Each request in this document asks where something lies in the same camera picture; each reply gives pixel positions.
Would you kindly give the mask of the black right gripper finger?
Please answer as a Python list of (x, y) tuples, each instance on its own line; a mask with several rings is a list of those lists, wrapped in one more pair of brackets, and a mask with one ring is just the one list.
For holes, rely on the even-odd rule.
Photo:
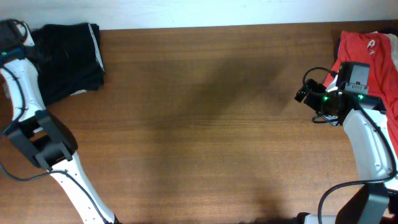
[(321, 111), (321, 105), (323, 103), (323, 93), (316, 93), (314, 91), (304, 91), (305, 99), (304, 103), (311, 107), (316, 112)]
[(298, 102), (302, 102), (303, 99), (308, 95), (310, 90), (313, 90), (316, 86), (318, 85), (318, 83), (313, 80), (313, 79), (308, 79), (303, 86), (301, 87), (301, 89), (299, 89), (296, 92), (296, 96), (295, 96), (295, 100)]

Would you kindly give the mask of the black shorts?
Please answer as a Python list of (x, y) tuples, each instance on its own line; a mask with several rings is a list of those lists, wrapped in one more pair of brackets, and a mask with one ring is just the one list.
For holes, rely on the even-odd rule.
[(58, 102), (78, 90), (96, 91), (104, 85), (98, 24), (47, 24), (32, 32), (44, 40), (52, 59), (38, 67), (44, 105)]

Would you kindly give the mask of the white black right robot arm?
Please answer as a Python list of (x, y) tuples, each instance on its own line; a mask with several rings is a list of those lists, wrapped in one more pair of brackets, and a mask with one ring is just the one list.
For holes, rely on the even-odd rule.
[[(397, 154), (389, 138), (386, 109), (379, 97), (368, 94), (363, 82), (332, 82), (329, 87), (304, 79), (295, 100), (316, 112), (322, 123), (341, 125), (349, 138), (359, 180), (344, 182), (327, 190), (317, 214), (301, 215), (302, 223), (395, 223), (397, 215)], [(324, 215), (327, 196), (338, 189), (358, 185), (359, 191), (336, 215)]]

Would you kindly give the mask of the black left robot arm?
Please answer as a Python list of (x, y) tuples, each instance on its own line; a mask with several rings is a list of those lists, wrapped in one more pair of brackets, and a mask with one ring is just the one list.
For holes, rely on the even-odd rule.
[(59, 183), (84, 223), (118, 223), (87, 178), (72, 132), (45, 107), (33, 63), (37, 47), (27, 24), (1, 23), (1, 76), (13, 107), (3, 135), (32, 165)]

